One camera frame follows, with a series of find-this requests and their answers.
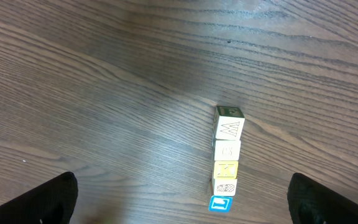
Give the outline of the white block blue letter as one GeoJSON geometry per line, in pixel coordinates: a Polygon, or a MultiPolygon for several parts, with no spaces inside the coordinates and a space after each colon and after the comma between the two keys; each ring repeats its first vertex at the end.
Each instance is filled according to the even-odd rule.
{"type": "Polygon", "coordinates": [[[210,212],[227,213],[231,210],[232,197],[213,195],[209,201],[208,210],[210,212]]]}

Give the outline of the white picture block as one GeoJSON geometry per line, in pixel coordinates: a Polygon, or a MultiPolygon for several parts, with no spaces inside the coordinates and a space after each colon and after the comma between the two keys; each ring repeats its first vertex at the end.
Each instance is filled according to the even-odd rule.
{"type": "Polygon", "coordinates": [[[213,121],[213,134],[216,139],[240,140],[245,116],[238,107],[217,106],[213,121]]]}

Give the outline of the white block yellow sides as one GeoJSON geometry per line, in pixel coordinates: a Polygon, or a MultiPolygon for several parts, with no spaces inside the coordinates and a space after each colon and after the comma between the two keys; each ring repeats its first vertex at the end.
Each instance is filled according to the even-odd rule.
{"type": "Polygon", "coordinates": [[[237,179],[212,179],[213,194],[233,197],[236,194],[237,179]]]}

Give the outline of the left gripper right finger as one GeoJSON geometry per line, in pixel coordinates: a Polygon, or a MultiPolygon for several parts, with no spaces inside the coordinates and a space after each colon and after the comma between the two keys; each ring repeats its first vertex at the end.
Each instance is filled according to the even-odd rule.
{"type": "Polygon", "coordinates": [[[293,174],[287,200],[293,224],[358,224],[358,204],[301,173],[293,174]]]}

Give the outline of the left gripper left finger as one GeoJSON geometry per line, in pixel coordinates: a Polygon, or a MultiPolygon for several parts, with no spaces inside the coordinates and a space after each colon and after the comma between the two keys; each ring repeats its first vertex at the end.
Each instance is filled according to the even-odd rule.
{"type": "Polygon", "coordinates": [[[68,224],[77,197],[74,173],[64,172],[0,205],[0,224],[68,224]]]}

